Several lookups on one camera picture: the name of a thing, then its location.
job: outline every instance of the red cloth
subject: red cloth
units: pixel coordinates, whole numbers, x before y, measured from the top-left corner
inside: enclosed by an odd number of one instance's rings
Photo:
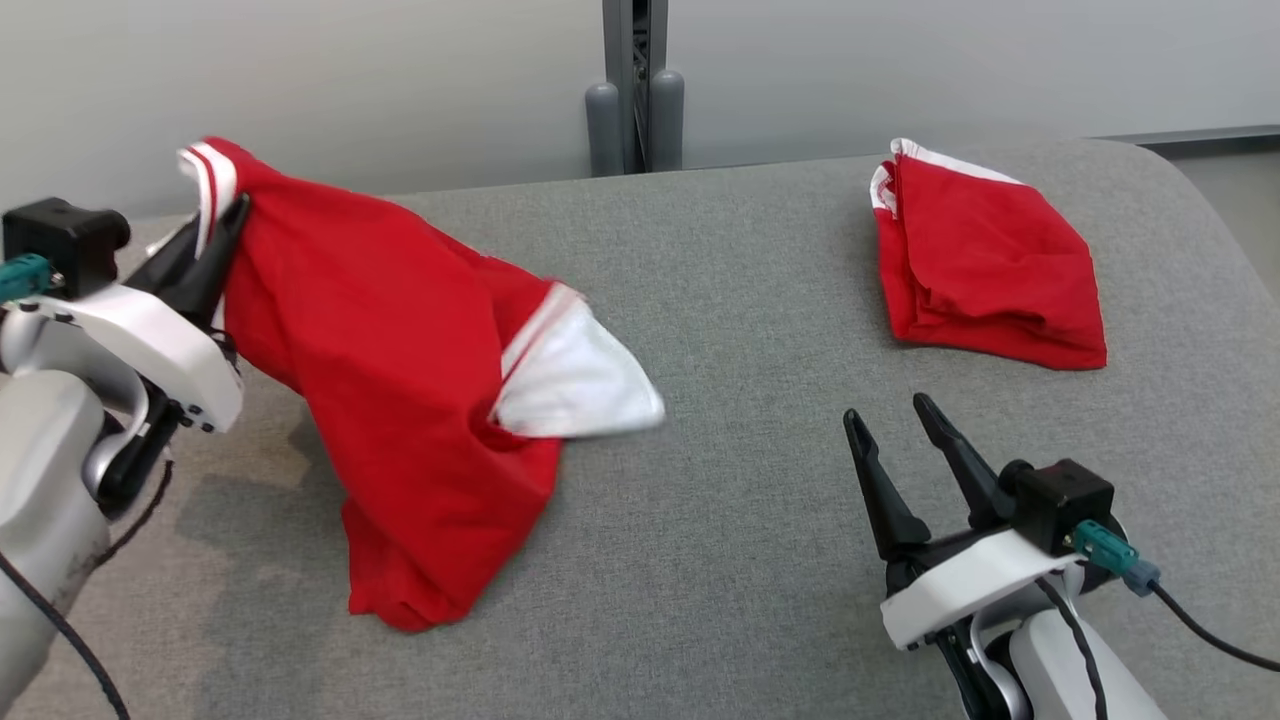
[[[306,398],[349,493],[349,611],[402,630],[461,619],[556,483],[559,439],[492,420],[503,350],[553,283],[228,141],[186,152],[211,178],[205,217],[251,197],[225,329]]]
[[[909,140],[893,155],[870,190],[895,337],[1106,366],[1089,247],[1036,188]]]

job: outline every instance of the teal connector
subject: teal connector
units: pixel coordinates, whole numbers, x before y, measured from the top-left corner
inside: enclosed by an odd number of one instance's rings
[[[1089,562],[1116,575],[1124,575],[1138,562],[1138,551],[1133,546],[1093,520],[1075,527],[1071,546]]]
[[[0,302],[20,300],[49,290],[54,269],[40,255],[19,255],[0,264]]]

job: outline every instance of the gray table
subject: gray table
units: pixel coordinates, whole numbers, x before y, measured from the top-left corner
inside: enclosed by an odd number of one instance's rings
[[[1055,373],[895,343],[867,183],[879,159],[403,197],[584,291],[666,395],[660,429],[572,443],[527,548],[466,621],[346,615],[338,484],[301,400],[248,378],[184,433],[172,496],[73,620],[136,717],[957,717],[900,653],[840,415],[858,406],[936,532],[965,512],[931,392],[993,464],[1071,456],[1211,629],[1280,655],[1280,309],[1204,200],[1107,142],[959,152],[1044,192],[1093,249],[1111,365]],[[173,220],[142,228],[159,234]],[[1153,600],[1091,621],[1171,717],[1280,716],[1280,683]],[[108,717],[60,644],[15,717]]]

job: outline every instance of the black cable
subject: black cable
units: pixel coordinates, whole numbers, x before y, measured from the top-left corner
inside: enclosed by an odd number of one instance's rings
[[[116,689],[115,683],[111,682],[111,675],[106,673],[106,667],[104,667],[102,662],[99,661],[96,655],[93,655],[93,651],[88,648],[84,641],[79,637],[79,633],[77,633],[76,629],[72,628],[70,623],[67,621],[67,618],[63,618],[63,614],[59,612],[51,602],[45,600],[45,596],[40,594],[40,591],[27,582],[27,578],[24,578],[22,573],[18,571],[12,562],[9,562],[9,559],[5,557],[3,552],[0,552],[0,570],[4,570],[4,574],[13,580],[13,584],[18,585],[22,594],[27,596],[27,600],[29,600],[31,603],[45,615],[45,618],[49,618],[49,621],[58,628],[58,632],[67,638],[67,642],[72,643],[76,652],[78,652],[81,659],[84,660],[84,665],[88,665],[88,671],[97,679],[97,684],[102,685],[102,692],[106,693],[106,702],[110,702],[111,707],[115,708],[115,716],[119,720],[129,720],[129,711],[124,707],[124,698],[120,697],[120,691]]]
[[[1174,600],[1174,596],[1169,594],[1169,591],[1166,591],[1164,585],[1160,584],[1158,580],[1151,580],[1149,583],[1147,583],[1147,587],[1151,588],[1151,592],[1156,593],[1156,597],[1162,600],[1165,605],[1167,605],[1169,609],[1174,611],[1174,615],[1178,615],[1178,619],[1181,620],[1184,625],[1187,625],[1188,628],[1192,629],[1193,633],[1199,635],[1202,641],[1216,647],[1217,650],[1221,650],[1222,652],[1230,655],[1231,657],[1235,657],[1236,660],[1243,660],[1249,665],[1256,665],[1258,667],[1262,667],[1263,670],[1280,673],[1280,662],[1276,662],[1275,660],[1267,660],[1266,657],[1253,655],[1252,652],[1243,651],[1235,647],[1234,644],[1219,638],[1217,635],[1206,630],[1204,628],[1202,628],[1199,623],[1193,620],[1192,616],[1188,615],[1185,610],[1183,610],[1181,605],[1178,605],[1178,601]]]
[[[148,502],[142,510],[138,519],[129,525],[129,529],[124,530],[120,539],[111,543],[111,547],[106,548],[106,552],[100,555],[97,560],[93,561],[95,570],[106,565],[108,560],[115,557],[115,553],[138,534],[142,525],[147,524],[147,520],[151,519],[151,515],[160,505],[160,501],[164,500],[164,491],[169,488],[170,482],[173,482],[173,460],[165,460],[164,475],[160,477],[160,486],[156,487],[156,493],[151,497],[151,502]],[[124,707],[124,698],[120,697],[119,688],[115,687],[115,682],[111,680],[110,673],[106,671],[102,662],[96,655],[93,655],[93,651],[90,650],[84,639],[79,637],[76,628],[72,628],[72,624],[67,621],[67,618],[64,618],[63,614],[45,598],[45,596],[40,594],[40,591],[27,580],[20,570],[9,562],[9,559],[5,557],[3,552],[0,552],[0,570],[3,570],[10,580],[13,580],[13,584],[22,591],[22,594],[27,596],[27,600],[29,600],[31,603],[35,605],[50,623],[52,623],[54,628],[58,628],[58,632],[67,638],[67,642],[76,648],[76,652],[79,653],[84,665],[88,665],[88,671],[93,674],[95,679],[97,679],[97,684],[102,687],[102,693],[106,694],[106,702],[111,703],[111,707],[115,710],[116,719],[129,720],[129,710]]]
[[[1102,676],[1098,674],[1098,662],[1093,659],[1093,651],[1089,650],[1089,639],[1084,637],[1084,628],[1080,626],[1080,621],[1075,619],[1075,612],[1071,612],[1071,607],[1066,605],[1066,600],[1057,592],[1057,588],[1044,578],[1037,578],[1036,585],[1048,596],[1050,602],[1057,607],[1057,612],[1062,616],[1062,620],[1071,628],[1071,634],[1075,635],[1075,646],[1080,648],[1080,655],[1084,656],[1084,671],[1089,675],[1089,685],[1093,687],[1093,714],[1097,715],[1098,720],[1107,720],[1107,696],[1102,692]]]

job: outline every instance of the white wall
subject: white wall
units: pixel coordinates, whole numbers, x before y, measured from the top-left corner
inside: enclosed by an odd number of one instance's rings
[[[585,177],[599,0],[0,0],[0,209],[187,210],[221,135],[369,192]]]
[[[1280,122],[1276,0],[669,0],[685,167]]]

